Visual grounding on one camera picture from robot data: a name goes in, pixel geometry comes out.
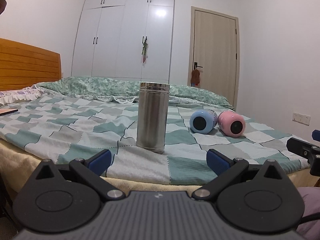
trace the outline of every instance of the electrical outlet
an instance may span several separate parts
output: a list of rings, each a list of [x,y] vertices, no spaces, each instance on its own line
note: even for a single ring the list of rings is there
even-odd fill
[[[309,125],[309,124],[310,124],[310,116],[308,116],[308,115],[303,115],[303,114],[293,113],[292,121]]]

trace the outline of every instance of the door frame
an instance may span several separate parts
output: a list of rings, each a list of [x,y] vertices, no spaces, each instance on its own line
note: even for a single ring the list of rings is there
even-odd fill
[[[191,86],[191,72],[193,68],[193,54],[194,54],[194,43],[195,43],[195,14],[196,11],[206,12],[211,14],[216,14],[219,16],[223,16],[226,18],[230,18],[236,21],[236,53],[237,53],[237,60],[236,60],[236,84],[235,84],[235,95],[233,102],[230,104],[236,109],[237,101],[238,101],[238,90],[239,90],[239,73],[240,73],[240,36],[239,36],[239,18],[230,16],[227,14],[223,14],[220,12],[215,12],[203,8],[198,8],[191,6],[191,35],[190,35],[190,54],[189,54],[189,69],[188,69],[188,86]]]

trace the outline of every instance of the wooden headboard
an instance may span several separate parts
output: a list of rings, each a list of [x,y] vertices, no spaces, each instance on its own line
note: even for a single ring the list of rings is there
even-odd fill
[[[0,91],[60,79],[60,54],[0,38]]]

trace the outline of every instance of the floral pillowcase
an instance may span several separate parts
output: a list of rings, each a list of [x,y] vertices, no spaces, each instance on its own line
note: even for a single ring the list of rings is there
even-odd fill
[[[20,90],[8,90],[0,91],[0,98],[12,96],[12,95],[38,95],[41,93],[38,89],[20,89]]]
[[[12,103],[30,102],[41,97],[42,92],[33,88],[0,91],[0,107]]]

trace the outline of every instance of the black cable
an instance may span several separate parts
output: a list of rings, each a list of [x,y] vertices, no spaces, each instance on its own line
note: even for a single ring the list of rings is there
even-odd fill
[[[314,220],[320,220],[320,212],[314,213],[314,214],[311,214],[311,215],[308,215],[308,216],[305,216],[305,217],[301,218],[299,224],[301,225],[303,223],[307,223],[307,222],[314,221]]]

